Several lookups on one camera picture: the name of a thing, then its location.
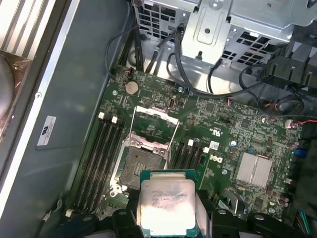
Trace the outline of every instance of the heatsink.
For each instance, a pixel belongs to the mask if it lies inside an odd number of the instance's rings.
[[[272,161],[258,155],[243,152],[235,172],[235,178],[253,186],[265,188]]]

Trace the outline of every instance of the capacitor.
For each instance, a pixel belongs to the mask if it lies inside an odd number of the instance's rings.
[[[271,207],[271,208],[268,210],[268,212],[274,214],[274,213],[275,213],[275,209]]]
[[[280,199],[280,200],[283,200],[284,202],[289,202],[289,198],[286,197],[286,196],[284,196],[283,194],[281,194],[281,195],[279,196],[279,199]]]
[[[236,147],[236,146],[237,146],[237,142],[236,142],[235,140],[232,140],[232,141],[229,143],[229,145],[230,145],[231,147]]]
[[[139,91],[139,85],[137,82],[134,82],[134,81],[130,81],[126,83],[124,88],[125,88],[125,92],[131,96],[137,94],[137,92]]]
[[[252,147],[248,148],[248,153],[249,153],[249,154],[254,153],[254,149],[253,149]]]

